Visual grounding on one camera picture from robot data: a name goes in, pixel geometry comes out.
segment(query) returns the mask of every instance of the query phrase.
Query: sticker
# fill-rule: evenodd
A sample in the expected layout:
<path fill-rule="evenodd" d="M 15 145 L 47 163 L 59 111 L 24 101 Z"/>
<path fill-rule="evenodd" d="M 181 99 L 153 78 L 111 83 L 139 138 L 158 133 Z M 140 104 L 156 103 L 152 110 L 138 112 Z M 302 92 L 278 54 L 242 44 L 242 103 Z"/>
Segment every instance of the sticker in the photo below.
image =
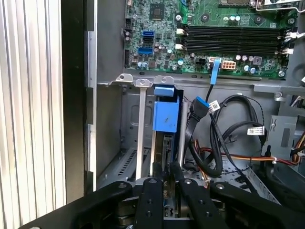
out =
<path fill-rule="evenodd" d="M 260 127 L 252 127 L 249 128 L 247 131 L 248 135 L 265 135 L 265 127 L 260 126 Z"/>
<path fill-rule="evenodd" d="M 217 102 L 217 100 L 210 103 L 209 112 L 213 113 L 214 111 L 217 111 L 220 109 L 220 105 Z"/>

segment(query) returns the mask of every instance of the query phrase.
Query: blue tab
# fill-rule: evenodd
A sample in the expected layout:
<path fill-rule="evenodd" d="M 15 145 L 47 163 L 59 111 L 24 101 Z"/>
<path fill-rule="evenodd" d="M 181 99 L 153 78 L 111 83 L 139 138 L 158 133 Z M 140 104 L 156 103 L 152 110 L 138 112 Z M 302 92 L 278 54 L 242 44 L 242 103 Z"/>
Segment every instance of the blue tab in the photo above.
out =
<path fill-rule="evenodd" d="M 210 82 L 210 84 L 212 84 L 212 85 L 216 84 L 219 65 L 220 65 L 220 60 L 216 59 L 214 61 L 214 66 L 213 66 L 213 69 L 212 69 L 212 76 L 211 76 L 211 82 Z"/>
<path fill-rule="evenodd" d="M 174 92 L 174 86 L 157 85 L 154 89 L 153 94 L 157 96 L 173 97 L 173 92 Z"/>
<path fill-rule="evenodd" d="M 202 98 L 200 98 L 199 96 L 196 97 L 196 99 L 201 102 L 203 105 L 205 105 L 206 107 L 210 107 L 210 105 L 205 101 L 203 100 Z"/>
<path fill-rule="evenodd" d="M 155 131 L 176 133 L 179 115 L 179 97 L 177 102 L 154 102 L 153 125 Z"/>

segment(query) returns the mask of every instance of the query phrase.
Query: motherboard connector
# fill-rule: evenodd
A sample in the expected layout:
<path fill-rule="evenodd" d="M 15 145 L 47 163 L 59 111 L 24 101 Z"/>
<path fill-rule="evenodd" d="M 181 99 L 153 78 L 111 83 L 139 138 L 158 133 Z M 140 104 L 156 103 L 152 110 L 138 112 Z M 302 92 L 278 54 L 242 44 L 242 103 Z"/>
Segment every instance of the motherboard connector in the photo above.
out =
<path fill-rule="evenodd" d="M 177 29 L 176 34 L 177 35 L 184 35 L 184 30 L 183 29 Z"/>
<path fill-rule="evenodd" d="M 181 45 L 181 44 L 175 44 L 175 49 L 182 50 L 182 49 L 183 49 L 183 45 Z"/>
<path fill-rule="evenodd" d="M 234 70 L 236 69 L 236 62 L 234 61 L 223 61 L 221 64 L 222 69 Z"/>

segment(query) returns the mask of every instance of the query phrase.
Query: screw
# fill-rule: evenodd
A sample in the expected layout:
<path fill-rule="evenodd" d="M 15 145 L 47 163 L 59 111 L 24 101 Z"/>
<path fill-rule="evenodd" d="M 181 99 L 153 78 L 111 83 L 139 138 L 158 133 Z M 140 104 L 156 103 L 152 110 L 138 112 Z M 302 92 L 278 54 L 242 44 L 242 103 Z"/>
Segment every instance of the screw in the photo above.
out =
<path fill-rule="evenodd" d="M 216 188 L 224 189 L 224 186 L 222 184 L 218 184 L 218 185 L 216 185 Z"/>
<path fill-rule="evenodd" d="M 184 182 L 189 185 L 192 181 L 189 179 L 186 179 L 186 180 L 184 180 Z"/>
<path fill-rule="evenodd" d="M 278 72 L 278 76 L 279 77 L 284 77 L 285 76 L 285 72 L 284 71 L 279 71 Z"/>
<path fill-rule="evenodd" d="M 178 15 L 176 15 L 175 19 L 176 19 L 176 21 L 181 21 L 182 17 L 181 17 L 181 15 L 178 14 Z"/>
<path fill-rule="evenodd" d="M 294 18 L 289 18 L 288 19 L 288 24 L 289 25 L 293 25 L 295 23 L 295 19 Z"/>
<path fill-rule="evenodd" d="M 125 185 L 124 183 L 121 183 L 120 185 L 119 185 L 119 188 L 126 188 L 127 187 L 127 185 Z"/>
<path fill-rule="evenodd" d="M 154 184 L 154 183 L 157 183 L 157 181 L 156 181 L 155 179 L 150 179 L 150 180 L 149 180 L 149 183 Z"/>

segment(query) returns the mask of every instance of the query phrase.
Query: black bracket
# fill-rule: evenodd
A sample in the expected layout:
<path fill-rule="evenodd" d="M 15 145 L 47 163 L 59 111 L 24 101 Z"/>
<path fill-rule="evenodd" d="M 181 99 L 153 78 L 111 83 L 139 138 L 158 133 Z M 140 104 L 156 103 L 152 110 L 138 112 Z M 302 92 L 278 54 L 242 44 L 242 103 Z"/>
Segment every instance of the black bracket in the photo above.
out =
<path fill-rule="evenodd" d="M 112 214 L 118 202 L 132 194 L 132 186 L 117 181 L 68 205 L 42 216 L 20 229 L 79 229 L 85 225 L 100 228 L 101 219 Z"/>

